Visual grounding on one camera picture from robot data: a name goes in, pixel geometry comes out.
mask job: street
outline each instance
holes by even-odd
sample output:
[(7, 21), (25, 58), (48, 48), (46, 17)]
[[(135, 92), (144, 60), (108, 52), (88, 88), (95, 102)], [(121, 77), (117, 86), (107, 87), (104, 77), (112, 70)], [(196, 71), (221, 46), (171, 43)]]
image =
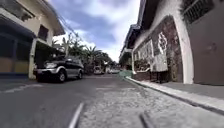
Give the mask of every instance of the street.
[(146, 112), (158, 128), (223, 128), (224, 117), (131, 84), (118, 75), (64, 84), (30, 83), (0, 93), (1, 128), (68, 128), (81, 102), (80, 128), (143, 128)]

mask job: car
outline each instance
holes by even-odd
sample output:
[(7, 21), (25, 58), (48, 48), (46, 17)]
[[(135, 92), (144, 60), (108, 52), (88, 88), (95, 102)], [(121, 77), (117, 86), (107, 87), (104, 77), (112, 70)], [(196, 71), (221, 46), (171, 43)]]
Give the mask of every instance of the car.
[(120, 70), (118, 70), (118, 69), (110, 69), (109, 70), (109, 73), (111, 73), (111, 74), (118, 74), (120, 72)]
[(50, 78), (63, 83), (68, 78), (82, 79), (83, 68), (81, 60), (76, 57), (57, 56), (47, 60), (43, 65), (37, 65), (34, 75), (38, 82)]
[(102, 75), (102, 74), (104, 74), (103, 69), (101, 68), (101, 66), (95, 66), (94, 67), (94, 74), (95, 75)]

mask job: sky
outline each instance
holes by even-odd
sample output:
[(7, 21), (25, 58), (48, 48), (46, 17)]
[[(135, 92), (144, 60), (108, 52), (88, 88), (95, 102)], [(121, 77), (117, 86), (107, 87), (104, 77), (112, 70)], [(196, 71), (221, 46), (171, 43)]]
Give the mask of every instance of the sky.
[(136, 24), (140, 0), (48, 0), (83, 41), (114, 60), (119, 55), (131, 24)]

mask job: house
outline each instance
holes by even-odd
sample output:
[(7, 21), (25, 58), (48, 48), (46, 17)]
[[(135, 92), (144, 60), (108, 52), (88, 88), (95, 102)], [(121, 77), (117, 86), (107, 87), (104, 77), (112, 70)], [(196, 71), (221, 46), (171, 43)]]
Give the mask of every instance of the house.
[(124, 46), (121, 50), (119, 63), (123, 68), (126, 66), (132, 65), (132, 49), (134, 47), (134, 42), (139, 35), (139, 26), (133, 24), (130, 26), (128, 34), (125, 38)]
[(134, 77), (223, 85), (223, 12), (223, 0), (141, 0)]
[(54, 51), (52, 37), (64, 33), (56, 12), (45, 0), (1, 0), (0, 75), (34, 78), (34, 61)]

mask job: headlight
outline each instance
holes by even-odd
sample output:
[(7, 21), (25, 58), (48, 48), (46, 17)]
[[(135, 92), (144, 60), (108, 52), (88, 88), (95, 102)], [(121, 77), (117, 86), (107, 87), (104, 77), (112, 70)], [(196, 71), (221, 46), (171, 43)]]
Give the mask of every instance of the headlight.
[(46, 64), (46, 68), (55, 68), (57, 66), (57, 64), (55, 64), (55, 63), (47, 63)]

